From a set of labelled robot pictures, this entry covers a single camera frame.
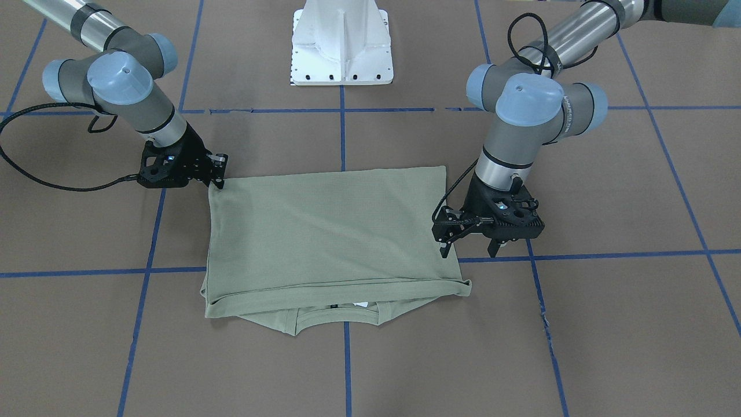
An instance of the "folded t-shirt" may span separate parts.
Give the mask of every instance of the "folded t-shirt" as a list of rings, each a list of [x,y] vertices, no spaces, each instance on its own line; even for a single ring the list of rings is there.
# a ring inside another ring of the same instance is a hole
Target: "folded t-shirt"
[[[206,317],[296,335],[334,321],[381,324],[443,295],[468,296],[431,212],[445,167],[233,178],[210,187]]]

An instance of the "silver arm segment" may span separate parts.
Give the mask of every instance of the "silver arm segment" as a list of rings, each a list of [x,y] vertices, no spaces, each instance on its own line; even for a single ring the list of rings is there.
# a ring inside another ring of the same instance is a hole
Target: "silver arm segment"
[[[88,0],[23,1],[95,52],[102,52],[110,34],[125,26],[109,11]]]
[[[605,39],[614,35],[618,29],[630,27],[643,13],[643,0],[615,0],[613,6],[601,1],[585,3],[573,15],[548,31],[548,44],[559,60],[550,62],[553,68],[575,63]],[[520,55],[534,64],[542,60],[543,38],[524,47]],[[558,75],[560,69],[551,78]],[[548,70],[543,75],[551,76]]]

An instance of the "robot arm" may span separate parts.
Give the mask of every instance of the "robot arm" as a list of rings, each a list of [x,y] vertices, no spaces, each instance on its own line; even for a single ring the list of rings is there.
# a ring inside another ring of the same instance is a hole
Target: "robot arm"
[[[539,19],[526,13],[513,22],[510,33],[526,16]],[[474,69],[467,96],[496,116],[463,207],[440,207],[441,201],[433,214],[432,231],[443,257],[452,242],[470,233],[491,239],[491,257],[509,240],[540,235],[545,224],[536,212],[538,201],[524,186],[540,146],[594,129],[608,110],[607,97],[596,85],[561,85],[554,78],[640,20],[739,27],[741,1],[588,0],[551,30],[546,32],[544,26],[542,38],[519,51],[511,47],[515,57],[503,65]]]
[[[86,59],[52,61],[44,69],[44,89],[57,102],[94,105],[101,114],[126,119],[147,140],[139,184],[183,187],[194,178],[223,187],[227,155],[211,154],[154,83],[177,66],[167,38],[141,35],[88,0],[24,2],[97,52]]]

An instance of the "blue tape line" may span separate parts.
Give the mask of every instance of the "blue tape line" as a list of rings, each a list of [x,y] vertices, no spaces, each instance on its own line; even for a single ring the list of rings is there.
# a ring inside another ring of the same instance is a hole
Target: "blue tape line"
[[[152,274],[167,274],[167,273],[181,273],[181,272],[206,272],[205,266],[180,266],[180,267],[169,267],[169,268],[151,268],[149,272]]]
[[[345,86],[339,86],[339,153],[342,161],[341,171],[347,168],[345,160]]]
[[[83,271],[34,271],[34,272],[0,272],[0,278],[44,278],[44,277],[81,277],[87,275],[129,275],[145,274],[145,268],[139,269],[87,269]]]
[[[536,260],[618,259],[626,257],[671,257],[704,255],[705,251],[617,252],[577,255],[537,255]]]
[[[434,107],[398,107],[398,108],[346,108],[347,113],[396,113],[396,112],[431,112],[435,111]]]
[[[353,417],[353,385],[350,379],[350,323],[345,322],[345,415]]]
[[[711,255],[738,255],[741,249],[711,249],[708,251]]]
[[[527,256],[460,257],[458,263],[523,262],[526,260],[530,258]]]
[[[734,325],[736,326],[736,331],[739,334],[739,337],[741,337],[741,322],[739,322],[739,317],[736,315],[736,310],[734,309],[734,305],[731,302],[731,298],[728,296],[728,291],[725,290],[725,285],[723,285],[723,280],[720,279],[720,273],[718,272],[718,268],[715,266],[715,261],[713,260],[713,257],[708,253],[708,263],[710,263],[710,269],[713,270],[713,276],[715,277],[715,282],[718,283],[718,288],[720,288],[720,294],[723,296],[723,300],[725,301],[725,306],[728,307],[728,312],[731,313],[731,319],[734,321]]]
[[[554,368],[554,375],[556,376],[556,386],[558,388],[558,395],[561,399],[561,411],[563,417],[568,417],[568,405],[566,404],[566,393],[563,390],[563,383],[561,381],[561,370],[558,366],[558,359],[556,359],[556,353],[554,352],[553,337],[551,336],[551,325],[548,323],[548,319],[545,318],[545,300],[543,298],[543,291],[540,289],[540,278],[538,277],[538,267],[535,264],[535,255],[533,253],[533,246],[530,243],[530,239],[526,240],[528,244],[528,256],[530,258],[530,267],[533,269],[533,280],[535,281],[535,289],[538,292],[538,301],[540,302],[540,317],[543,320],[543,329],[545,330],[545,338],[548,340],[548,351],[551,353],[551,364]]]
[[[397,112],[430,112],[434,107],[398,107],[398,108],[210,108],[209,114],[242,113],[397,113]]]
[[[21,85],[23,84],[23,80],[26,78],[26,73],[28,72],[28,68],[31,66],[31,61],[33,60],[33,56],[36,55],[36,48],[39,47],[39,42],[41,41],[41,35],[44,34],[44,29],[46,28],[46,22],[47,22],[46,19],[41,21],[41,27],[39,28],[39,33],[36,34],[36,40],[33,41],[33,46],[31,47],[31,51],[28,53],[26,64],[23,66],[23,70],[21,71],[21,76],[18,78],[18,82],[16,83],[16,89],[13,90],[13,95],[10,97],[10,103],[8,103],[7,105],[7,115],[8,116],[13,113],[13,105],[16,103],[16,100],[18,99],[18,92],[21,90]]]
[[[448,111],[483,111],[481,108],[478,108],[478,107],[446,107],[445,110],[448,110]]]
[[[611,105],[607,107],[608,110],[645,110],[644,105]]]
[[[198,14],[196,15],[196,27],[193,29],[193,41],[190,43],[190,55],[187,58],[187,65],[185,66],[185,78],[183,78],[183,88],[180,92],[180,104],[178,110],[183,113],[183,106],[185,105],[185,94],[187,93],[187,84],[190,80],[190,68],[193,66],[193,56],[196,55],[196,44],[198,43],[198,32],[201,30],[201,15],[203,14],[203,1],[200,0],[198,3]]]
[[[672,257],[697,255],[741,255],[741,249],[711,249],[709,251],[668,251],[668,252],[618,252],[576,255],[537,255],[535,260],[582,260],[582,259],[614,259],[633,257]],[[525,262],[529,256],[508,257],[461,257],[459,263],[495,263],[495,262]],[[182,272],[206,272],[205,266],[173,266],[165,268],[139,269],[82,269],[77,271],[30,271],[30,272],[0,272],[0,278],[42,278],[42,277],[74,277],[85,275],[133,275],[133,274],[164,274]]]
[[[210,108],[209,114],[241,113],[339,113],[338,108]]]
[[[481,20],[481,9],[479,9],[479,0],[473,0],[473,5],[476,6],[476,18],[479,20],[479,32],[481,32],[481,42],[484,44],[484,56],[486,56],[486,63],[490,64],[491,59],[489,58],[489,44],[486,42],[486,33],[484,33],[484,22]]]
[[[739,110],[741,105],[652,105],[651,110]]]
[[[631,73],[633,74],[633,78],[635,79],[636,85],[638,86],[638,91],[641,93],[641,97],[643,98],[643,102],[646,105],[646,110],[648,111],[648,115],[651,117],[651,123],[654,125],[654,130],[656,131],[656,135],[659,138],[659,143],[661,144],[661,148],[664,151],[664,156],[666,157],[666,162],[669,164],[669,168],[671,169],[671,174],[674,175],[674,181],[677,183],[677,187],[679,188],[679,193],[682,195],[682,199],[685,202],[685,207],[687,208],[687,212],[690,214],[690,219],[692,219],[692,224],[694,225],[695,232],[697,233],[697,237],[700,239],[700,243],[702,244],[702,248],[707,253],[708,257],[708,263],[710,263],[710,267],[713,270],[713,276],[715,277],[715,281],[718,283],[718,287],[720,288],[720,293],[723,296],[723,300],[725,301],[725,305],[728,307],[728,312],[731,314],[731,318],[734,321],[734,324],[736,325],[736,331],[738,332],[739,336],[741,337],[741,323],[739,322],[739,318],[736,315],[736,310],[734,309],[733,304],[731,303],[731,299],[728,297],[728,292],[725,290],[725,285],[723,285],[723,281],[720,278],[720,274],[718,273],[717,268],[715,267],[715,262],[713,261],[713,257],[709,253],[708,250],[708,244],[705,242],[705,237],[702,236],[702,231],[700,230],[700,225],[697,222],[697,218],[695,218],[694,212],[692,211],[692,207],[690,206],[689,199],[687,198],[687,194],[685,193],[685,189],[682,186],[682,181],[679,180],[679,175],[677,173],[677,170],[674,167],[674,162],[671,160],[671,155],[669,154],[669,150],[666,147],[666,143],[664,142],[664,136],[661,135],[661,130],[659,129],[659,124],[656,121],[656,117],[654,117],[654,112],[651,110],[651,106],[648,105],[648,99],[646,98],[645,92],[643,91],[643,87],[641,86],[641,81],[638,80],[638,74],[636,73],[636,69],[633,66],[633,62],[631,61],[631,57],[628,55],[628,50],[625,49],[625,44],[622,41],[622,37],[620,34],[617,34],[617,41],[620,43],[620,48],[622,49],[623,55],[625,55],[625,60],[628,62],[628,67],[631,69]]]
[[[147,259],[147,269],[152,268],[154,262],[154,252],[157,247],[157,237],[159,236],[159,225],[162,221],[162,209],[165,207],[165,195],[166,189],[163,188],[162,192],[159,193],[159,206],[157,207],[157,217],[154,220],[154,230],[152,232],[152,244],[149,249],[149,258]],[[129,383],[131,381],[131,370],[134,366],[134,356],[136,355],[136,344],[139,342],[139,330],[142,327],[142,317],[144,315],[144,303],[147,300],[147,289],[149,288],[149,277],[150,273],[144,274],[144,280],[142,281],[142,292],[139,294],[139,307],[136,309],[136,321],[134,322],[134,331],[131,340],[131,346],[129,348],[129,360],[126,365],[126,373],[124,375],[124,384],[121,388],[121,399],[119,400],[119,412],[118,417],[123,417],[124,408],[126,407],[126,397],[129,393]]]

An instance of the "light blue joint cap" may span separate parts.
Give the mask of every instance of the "light blue joint cap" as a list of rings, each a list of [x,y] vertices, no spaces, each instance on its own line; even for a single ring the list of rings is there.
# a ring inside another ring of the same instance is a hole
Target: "light blue joint cap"
[[[482,64],[474,68],[471,75],[468,76],[468,82],[465,83],[465,95],[468,97],[468,101],[481,110],[486,110],[482,91],[484,89],[484,78],[491,67],[493,67],[492,64]]]
[[[51,97],[57,103],[67,102],[62,94],[62,87],[59,85],[59,68],[62,67],[69,59],[55,59],[44,68],[44,72],[41,74],[41,82],[44,83],[44,89],[46,90],[49,97]]]
[[[563,87],[550,78],[528,73],[507,80],[496,101],[496,114],[515,126],[538,126],[553,119],[561,110]]]
[[[741,27],[741,0],[729,0],[715,18],[713,27]]]
[[[157,42],[159,51],[162,53],[162,61],[165,64],[165,71],[162,76],[165,76],[178,66],[178,51],[175,50],[175,45],[165,35],[150,33],[149,36],[152,36],[152,39]]]
[[[581,82],[580,84],[583,84],[589,89],[589,92],[592,93],[592,98],[594,99],[594,113],[592,114],[592,121],[589,123],[589,126],[587,126],[587,130],[581,133],[585,134],[605,121],[605,118],[607,117],[608,103],[607,94],[605,94],[605,91],[600,86],[589,82]]]
[[[132,105],[146,99],[154,81],[136,59],[116,51],[96,59],[87,70],[87,82],[95,94],[115,105]]]

